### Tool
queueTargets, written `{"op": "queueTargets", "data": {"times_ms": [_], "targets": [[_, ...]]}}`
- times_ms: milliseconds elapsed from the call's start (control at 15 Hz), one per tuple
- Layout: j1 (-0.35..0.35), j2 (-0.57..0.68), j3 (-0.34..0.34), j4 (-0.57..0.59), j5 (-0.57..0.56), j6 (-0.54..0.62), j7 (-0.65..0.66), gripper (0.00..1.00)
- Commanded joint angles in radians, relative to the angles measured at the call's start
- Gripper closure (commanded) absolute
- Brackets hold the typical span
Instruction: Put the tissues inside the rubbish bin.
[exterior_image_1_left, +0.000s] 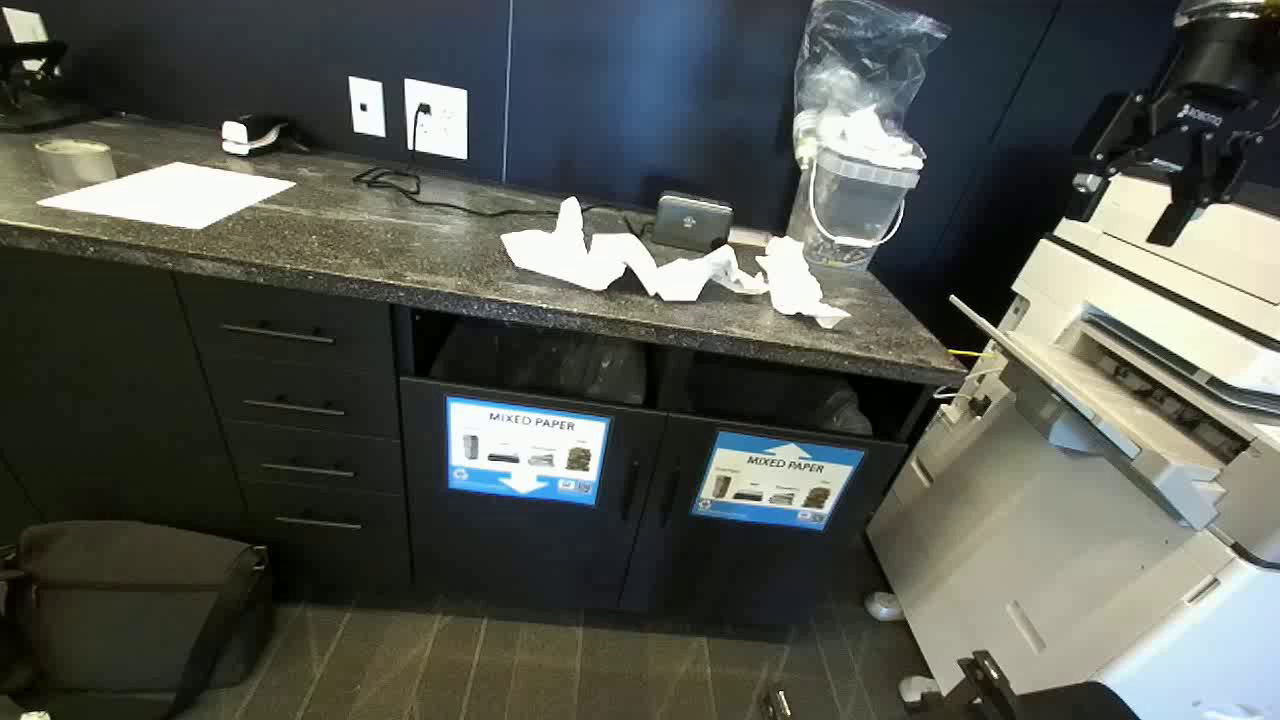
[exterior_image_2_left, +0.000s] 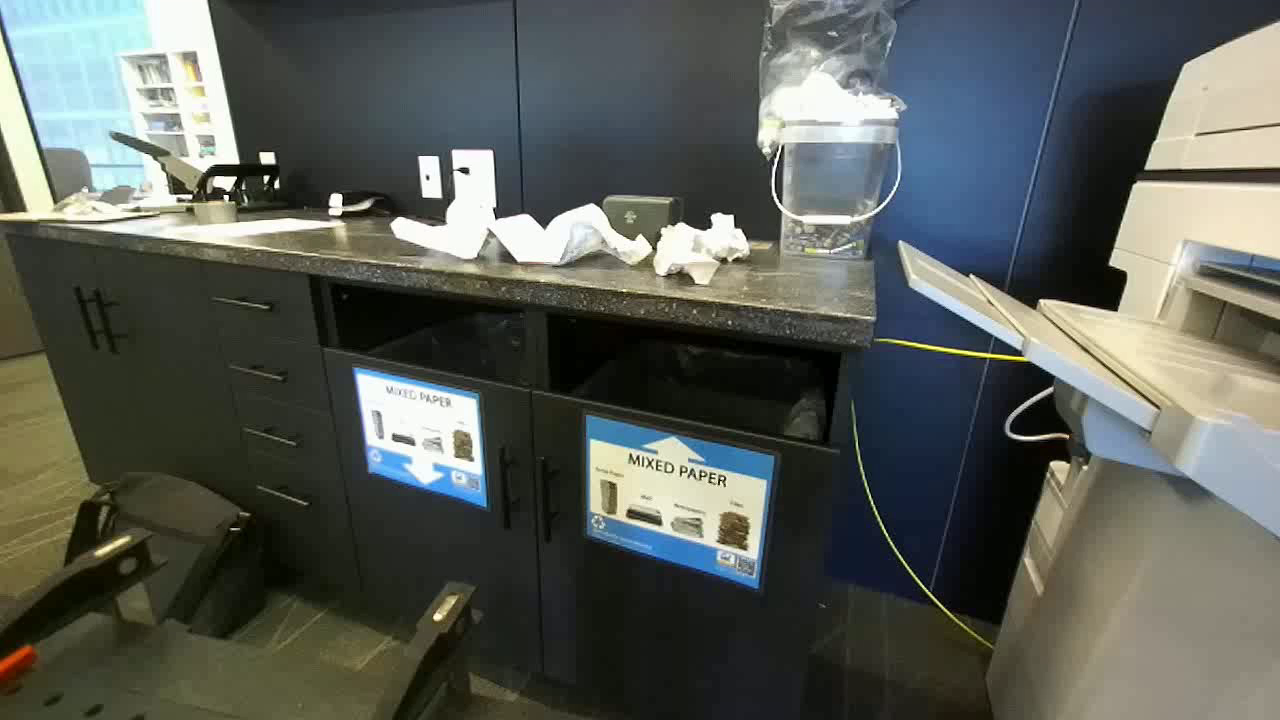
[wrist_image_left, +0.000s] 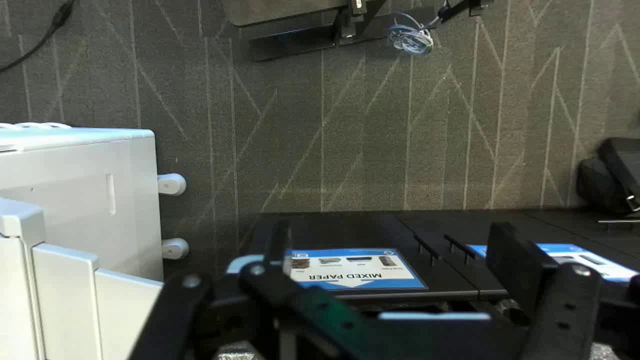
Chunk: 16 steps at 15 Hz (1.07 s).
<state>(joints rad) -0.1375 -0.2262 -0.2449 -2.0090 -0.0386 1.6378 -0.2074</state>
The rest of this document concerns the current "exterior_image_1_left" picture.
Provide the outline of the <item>black shoulder bag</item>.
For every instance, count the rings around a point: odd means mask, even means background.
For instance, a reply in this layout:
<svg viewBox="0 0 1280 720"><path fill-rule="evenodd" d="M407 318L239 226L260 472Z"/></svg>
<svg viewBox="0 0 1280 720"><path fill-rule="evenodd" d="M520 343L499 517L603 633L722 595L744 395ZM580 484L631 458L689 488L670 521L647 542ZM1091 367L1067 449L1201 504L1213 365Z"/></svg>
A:
<svg viewBox="0 0 1280 720"><path fill-rule="evenodd" d="M176 720L249 679L273 639L273 550L143 525L47 521L3 542L0 696L55 715L69 700L143 700Z"/></svg>

